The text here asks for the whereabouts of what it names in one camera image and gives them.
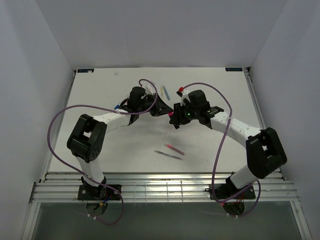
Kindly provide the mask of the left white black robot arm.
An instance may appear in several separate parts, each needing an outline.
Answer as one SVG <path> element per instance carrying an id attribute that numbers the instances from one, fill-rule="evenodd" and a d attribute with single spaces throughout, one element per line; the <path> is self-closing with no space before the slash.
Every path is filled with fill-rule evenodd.
<path id="1" fill-rule="evenodd" d="M 97 116 L 82 114 L 70 137 L 67 148 L 76 157 L 84 173 L 81 182 L 86 193 L 95 200 L 106 195 L 106 178 L 97 160 L 102 151 L 107 133 L 132 125 L 140 112 L 148 112 L 153 117 L 164 115 L 167 105 L 161 97 L 147 87 L 135 86 L 129 95 L 115 107 L 115 113 Z"/>

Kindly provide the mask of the blue pen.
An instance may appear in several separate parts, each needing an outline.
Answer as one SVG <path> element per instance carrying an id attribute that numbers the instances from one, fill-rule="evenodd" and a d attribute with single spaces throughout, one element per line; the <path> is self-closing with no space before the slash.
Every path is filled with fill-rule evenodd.
<path id="1" fill-rule="evenodd" d="M 166 87 L 164 85 L 163 85 L 163 89 L 164 89 L 164 94 L 165 94 L 166 99 L 168 101 L 170 101 L 171 100 L 170 95 L 169 95 L 169 93 L 168 93 L 168 91 L 167 91 L 167 89 L 166 89 Z"/>

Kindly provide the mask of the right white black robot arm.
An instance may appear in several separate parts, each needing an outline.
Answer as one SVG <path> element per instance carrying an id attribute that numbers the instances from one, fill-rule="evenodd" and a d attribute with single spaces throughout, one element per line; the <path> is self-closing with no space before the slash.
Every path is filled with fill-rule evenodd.
<path id="1" fill-rule="evenodd" d="M 288 159 L 277 132 L 271 128 L 260 129 L 230 117 L 218 106 L 211 106 L 202 90 L 177 91 L 181 101 L 174 104 L 169 114 L 170 124 L 178 129 L 192 120 L 211 130 L 230 137 L 246 150 L 246 164 L 229 176 L 218 188 L 210 185 L 211 199 L 220 202 L 237 199 L 253 182 L 264 179 L 287 163 Z"/>

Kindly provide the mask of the thin yellow pen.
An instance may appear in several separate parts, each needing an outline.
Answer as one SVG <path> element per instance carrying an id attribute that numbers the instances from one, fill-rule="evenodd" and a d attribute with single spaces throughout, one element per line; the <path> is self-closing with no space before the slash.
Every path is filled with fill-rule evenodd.
<path id="1" fill-rule="evenodd" d="M 163 86 L 160 87 L 160 94 L 161 94 L 161 96 L 164 96 L 164 95 L 165 95 L 164 87 L 163 87 Z"/>

